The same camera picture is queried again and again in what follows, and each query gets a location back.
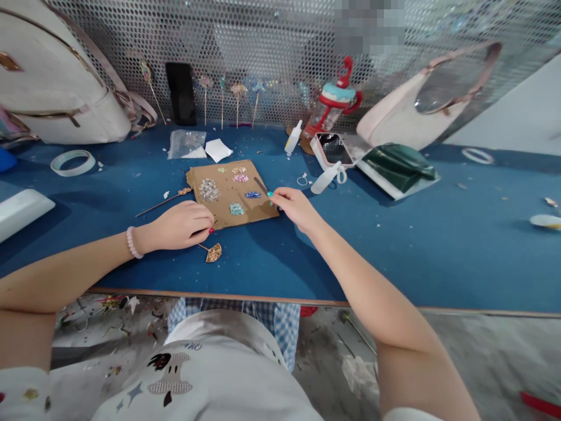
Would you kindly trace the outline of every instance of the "blue table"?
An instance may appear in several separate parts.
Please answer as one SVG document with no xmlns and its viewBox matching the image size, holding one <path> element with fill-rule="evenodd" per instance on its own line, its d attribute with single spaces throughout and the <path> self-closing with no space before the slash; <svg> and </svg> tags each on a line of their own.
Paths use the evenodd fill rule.
<svg viewBox="0 0 561 421">
<path fill-rule="evenodd" d="M 0 275 L 152 221 L 178 203 L 134 217 L 161 202 L 165 191 L 185 187 L 189 167 L 213 163 L 167 160 L 162 149 L 169 147 L 169 133 L 176 128 L 159 126 L 135 140 L 85 146 L 103 163 L 103 171 L 96 166 L 74 178 L 59 177 L 49 164 L 65 150 L 80 147 L 41 144 L 21 153 L 19 164 L 0 175 L 0 199 L 34 188 L 57 206 L 0 244 Z M 315 180 L 320 174 L 316 159 L 300 148 L 287 159 L 281 128 L 222 131 L 220 123 L 213 123 L 198 130 L 208 132 L 207 140 L 220 137 L 234 150 L 224 162 L 251 159 L 270 189 L 303 188 L 297 177 L 307 172 Z M 326 221 L 417 306 L 559 313 L 561 234 L 527 222 L 534 214 L 552 213 L 544 197 L 561 201 L 559 176 L 543 172 L 561 168 L 559 159 L 491 151 L 497 165 L 480 165 L 454 146 L 425 152 L 442 180 L 402 201 L 391 201 L 358 170 L 348 171 L 346 184 L 332 184 L 319 196 L 303 189 Z M 221 230 L 205 244 L 217 242 L 223 256 L 214 264 L 205 263 L 206 252 L 199 247 L 158 251 L 123 265 L 93 290 L 346 303 L 325 262 L 285 215 Z"/>
</svg>

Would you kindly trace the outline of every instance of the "hand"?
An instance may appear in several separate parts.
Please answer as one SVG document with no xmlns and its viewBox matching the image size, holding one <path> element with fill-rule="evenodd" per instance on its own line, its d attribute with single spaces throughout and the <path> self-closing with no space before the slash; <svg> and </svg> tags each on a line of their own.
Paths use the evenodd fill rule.
<svg viewBox="0 0 561 421">
<path fill-rule="evenodd" d="M 183 201 L 155 221 L 135 229 L 133 237 L 140 254 L 186 249 L 205 241 L 213 225 L 214 216 L 204 205 Z"/>
<path fill-rule="evenodd" d="M 307 236 L 321 230 L 326 223 L 320 214 L 314 209 L 302 191 L 279 187 L 270 197 L 271 202 L 280 206 L 298 229 Z"/>
</svg>

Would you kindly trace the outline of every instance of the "black phone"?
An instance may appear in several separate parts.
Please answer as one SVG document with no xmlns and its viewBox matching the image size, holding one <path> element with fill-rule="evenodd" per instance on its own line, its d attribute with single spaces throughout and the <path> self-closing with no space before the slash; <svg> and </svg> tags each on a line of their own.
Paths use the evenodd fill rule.
<svg viewBox="0 0 561 421">
<path fill-rule="evenodd" d="M 171 106 L 174 110 L 174 122 L 179 126 L 196 126 L 197 110 L 191 65 L 187 63 L 166 63 L 165 72 L 168 76 L 171 91 Z"/>
</svg>

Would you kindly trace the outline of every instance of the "glue bottle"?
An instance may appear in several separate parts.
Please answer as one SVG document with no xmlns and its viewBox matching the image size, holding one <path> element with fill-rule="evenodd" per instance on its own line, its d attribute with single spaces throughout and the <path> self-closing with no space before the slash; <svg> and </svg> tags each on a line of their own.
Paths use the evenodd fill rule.
<svg viewBox="0 0 561 421">
<path fill-rule="evenodd" d="M 298 121 L 298 124 L 294 127 L 294 129 L 292 129 L 292 133 L 290 134 L 285 146 L 286 156 L 292 155 L 292 151 L 298 144 L 298 140 L 300 140 L 300 133 L 302 132 L 301 125 L 302 120 Z"/>
<path fill-rule="evenodd" d="M 337 161 L 337 163 L 333 164 L 332 167 L 327 167 L 327 169 L 319 176 L 314 185 L 311 187 L 311 192 L 313 194 L 320 194 L 327 186 L 329 186 L 339 172 L 339 165 L 341 165 L 341 161 Z"/>
</svg>

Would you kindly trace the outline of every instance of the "gold zipper pull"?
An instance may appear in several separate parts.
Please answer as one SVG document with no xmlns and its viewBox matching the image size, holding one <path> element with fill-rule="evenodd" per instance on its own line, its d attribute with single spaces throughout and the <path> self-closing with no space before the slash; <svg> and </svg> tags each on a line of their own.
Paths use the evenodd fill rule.
<svg viewBox="0 0 561 421">
<path fill-rule="evenodd" d="M 73 113 L 66 113 L 66 117 L 68 117 L 70 119 L 70 121 L 72 121 L 72 124 L 74 125 L 74 127 L 80 127 L 80 123 L 78 123 L 76 121 Z"/>
</svg>

